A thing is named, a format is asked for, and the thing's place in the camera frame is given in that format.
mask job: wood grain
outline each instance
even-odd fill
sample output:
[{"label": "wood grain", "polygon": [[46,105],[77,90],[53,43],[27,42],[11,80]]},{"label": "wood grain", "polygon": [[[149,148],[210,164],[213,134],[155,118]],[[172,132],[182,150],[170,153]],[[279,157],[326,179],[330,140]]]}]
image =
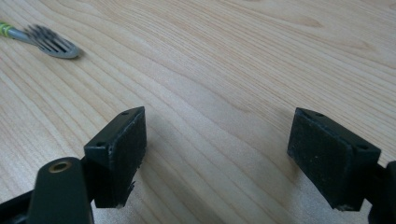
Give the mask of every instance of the wood grain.
[{"label": "wood grain", "polygon": [[286,154],[296,106],[396,160],[394,0],[0,2],[76,60],[0,38],[0,203],[145,106],[148,153],[126,207],[96,223],[367,223],[332,210]]}]

